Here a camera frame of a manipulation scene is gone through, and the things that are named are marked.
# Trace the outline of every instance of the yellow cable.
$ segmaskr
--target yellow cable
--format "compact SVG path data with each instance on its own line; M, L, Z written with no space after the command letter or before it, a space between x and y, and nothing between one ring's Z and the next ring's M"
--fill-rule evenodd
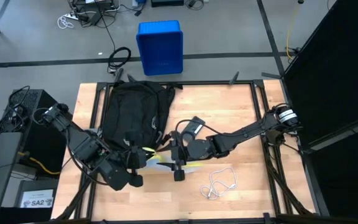
M17 152L20 156L24 156L24 153L23 152ZM30 157L30 160L31 161L34 161L36 163L38 163L38 165L45 171L47 172L48 174L52 174L52 175L57 175L57 174L60 174L60 172L52 172L50 170L48 170L40 161L38 161L37 159L34 159L33 157Z
M296 17L296 14L298 13L298 9L299 9L299 5L300 4L297 4L296 7L295 7L295 11L293 13L293 17L292 17L292 21L291 21L291 26L290 28L288 29L288 32L287 32L287 57L291 60L293 60L293 57L291 57L289 51L288 51L288 48L289 48L289 41L290 41L290 32L293 28L293 24L295 23L295 17Z

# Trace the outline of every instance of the black screen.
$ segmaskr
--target black screen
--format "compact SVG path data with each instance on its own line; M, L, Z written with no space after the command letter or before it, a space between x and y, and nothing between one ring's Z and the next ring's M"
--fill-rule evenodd
M338 0L284 75L289 101L313 145L358 122L358 1Z
M329 214L358 218L358 133L310 158Z

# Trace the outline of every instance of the black panel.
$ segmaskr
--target black panel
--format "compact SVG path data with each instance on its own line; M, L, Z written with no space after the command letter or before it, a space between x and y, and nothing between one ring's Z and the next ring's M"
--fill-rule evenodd
M358 218L358 133L310 158L329 214Z
M22 90L15 94L11 99L11 104L19 103L23 98L26 90ZM44 90L29 90L25 96L22 106L25 108L24 116L27 117L25 126L21 129L23 138L21 142L22 152L30 152L30 157L40 161L48 170L58 172L62 168L63 157L66 149L66 139L54 128L46 128L39 126L32 121L31 115L37 108L49 108L57 103L46 91ZM9 115L12 111L6 108ZM2 127L8 127L7 119L2 123ZM26 160L21 161L22 164L37 168L37 174L48 175L44 170L35 162Z
M303 145L358 122L358 1L338 0L284 76Z

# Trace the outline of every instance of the white cable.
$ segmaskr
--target white cable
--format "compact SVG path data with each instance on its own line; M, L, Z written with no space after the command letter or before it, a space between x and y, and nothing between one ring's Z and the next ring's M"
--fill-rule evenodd
M86 13L96 13L96 12L88 11L88 12L80 12L80 13L77 13L77 14L82 15L82 14L86 14ZM65 17L65 15L60 16L57 19L57 26L59 26L59 28L61 28L61 29L74 28L74 25L71 22L67 22L67 18Z
M88 12L80 12L80 13L77 13L78 15L82 15L82 14L85 14L85 13L96 13L94 11L88 11Z
M226 184L224 184L224 183L221 182L220 180L212 180L212 175L213 175L213 174L216 174L216 173L218 173L218 172L223 172L223 171L225 171L226 169L230 169L230 170L233 171L234 184L232 184L232 185L230 185L230 186L227 186ZM209 187L208 187L207 185L202 185L202 186L200 187L200 192L201 192L202 195L204 195L204 197L206 197L206 198L208 198L208 199L210 199L210 200L215 200L215 199L217 199L218 197L222 197L222 196L223 196L224 194L226 194L226 192L228 192L229 190L235 189L235 188L237 187L236 173L234 172L234 169L233 169L232 167L226 167L226 168L224 168L223 170L219 170L219 171L212 172L212 173L209 175L209 182L211 183L211 185L210 185ZM227 189L226 189L223 193L219 194L219 192L215 189L215 186L214 186L215 183L219 183L219 184L225 186ZM204 188L207 188L207 189L208 189L208 195L204 194L204 192L203 192L203 189L204 189Z
M73 25L71 22L67 22L67 21L66 21L65 15L60 16L60 17L57 19L57 26L59 26L59 28L61 28L61 29L66 29L67 27L68 27L68 28L74 28L74 25Z

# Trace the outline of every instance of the power strip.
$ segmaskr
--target power strip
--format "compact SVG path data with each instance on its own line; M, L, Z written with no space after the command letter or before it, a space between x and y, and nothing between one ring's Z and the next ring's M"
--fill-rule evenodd
M70 13L65 14L64 17L69 18L69 19L74 19L74 20L78 20L76 15L71 15Z

